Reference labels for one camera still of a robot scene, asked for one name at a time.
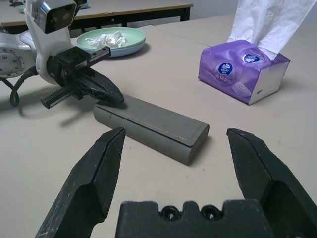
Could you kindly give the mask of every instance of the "table surface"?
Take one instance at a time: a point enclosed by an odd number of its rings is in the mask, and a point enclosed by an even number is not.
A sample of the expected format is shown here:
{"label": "table surface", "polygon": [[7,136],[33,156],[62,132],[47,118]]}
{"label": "table surface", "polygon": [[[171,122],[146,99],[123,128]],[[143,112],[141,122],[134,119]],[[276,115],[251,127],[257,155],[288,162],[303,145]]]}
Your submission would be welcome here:
{"label": "table surface", "polygon": [[[190,167],[126,138],[109,216],[94,228],[92,238],[114,237],[119,207],[126,200],[153,200],[160,209],[181,209],[194,200],[200,207],[221,209],[225,200],[243,198],[226,136],[229,127],[263,139],[317,203],[312,182],[317,179],[317,81],[311,70],[317,26],[301,26],[283,50],[292,62],[280,90],[248,106],[197,79],[202,50],[226,41],[232,19],[144,27],[147,43],[141,51],[93,66],[124,94],[206,122],[210,133]],[[187,34],[164,27],[187,29]],[[38,76],[30,78],[19,91],[20,108],[13,109],[9,89],[0,87],[1,237],[34,237],[72,167],[110,130],[95,121],[91,98],[69,98],[45,109],[39,97],[55,89]]]}
{"label": "table surface", "polygon": [[[75,20],[159,10],[172,10],[192,6],[193,5],[190,3],[183,3],[179,0],[163,0],[156,2],[148,2],[146,0],[93,0],[89,2],[89,8],[78,12]],[[7,1],[0,2],[0,23],[3,26],[26,24],[24,15],[20,14],[17,9],[10,7],[9,2]]]}

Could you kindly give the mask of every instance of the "screw hole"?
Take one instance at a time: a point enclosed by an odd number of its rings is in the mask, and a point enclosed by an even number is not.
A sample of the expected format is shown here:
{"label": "screw hole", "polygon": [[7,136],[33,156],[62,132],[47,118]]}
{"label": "screw hole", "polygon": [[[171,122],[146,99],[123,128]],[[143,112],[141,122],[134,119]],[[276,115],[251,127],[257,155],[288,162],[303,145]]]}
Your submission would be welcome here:
{"label": "screw hole", "polygon": [[176,221],[180,218],[180,212],[177,210],[176,207],[173,206],[164,207],[160,215],[163,217],[164,220],[171,222]]}
{"label": "screw hole", "polygon": [[219,220],[221,218],[221,212],[212,205],[207,205],[202,208],[201,214],[203,217],[205,217],[207,220]]}

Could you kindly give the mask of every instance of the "gray rectangular box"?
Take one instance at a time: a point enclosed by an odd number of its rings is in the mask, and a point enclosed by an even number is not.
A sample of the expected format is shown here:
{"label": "gray rectangular box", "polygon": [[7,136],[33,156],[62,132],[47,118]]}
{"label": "gray rectangular box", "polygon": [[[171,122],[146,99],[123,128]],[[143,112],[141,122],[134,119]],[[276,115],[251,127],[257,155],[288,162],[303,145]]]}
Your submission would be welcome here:
{"label": "gray rectangular box", "polygon": [[117,107],[97,102],[96,120],[111,128],[124,127],[130,138],[190,164],[208,135],[208,124],[128,95],[124,99]]}

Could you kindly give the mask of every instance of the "purple tissue box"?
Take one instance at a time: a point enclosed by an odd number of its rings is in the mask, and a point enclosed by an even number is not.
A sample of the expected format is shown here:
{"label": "purple tissue box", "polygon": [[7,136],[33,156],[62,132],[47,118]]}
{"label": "purple tissue box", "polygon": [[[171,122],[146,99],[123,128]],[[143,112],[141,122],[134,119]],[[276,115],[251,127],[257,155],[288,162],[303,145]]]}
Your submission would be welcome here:
{"label": "purple tissue box", "polygon": [[289,62],[282,54],[270,60],[248,41],[233,41],[204,49],[199,78],[251,105],[278,90]]}

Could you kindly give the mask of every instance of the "white tissue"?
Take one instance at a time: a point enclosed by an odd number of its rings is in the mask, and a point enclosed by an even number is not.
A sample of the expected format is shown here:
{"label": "white tissue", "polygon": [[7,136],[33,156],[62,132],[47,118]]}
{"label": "white tissue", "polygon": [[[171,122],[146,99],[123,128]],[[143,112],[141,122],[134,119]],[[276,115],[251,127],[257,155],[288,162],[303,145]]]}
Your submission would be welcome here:
{"label": "white tissue", "polygon": [[239,0],[228,42],[247,40],[273,60],[316,0]]}
{"label": "white tissue", "polygon": [[85,41],[91,46],[96,46],[98,49],[105,46],[110,48],[122,47],[127,43],[127,39],[122,35],[122,31],[117,31],[114,34],[101,34],[95,39],[86,38]]}

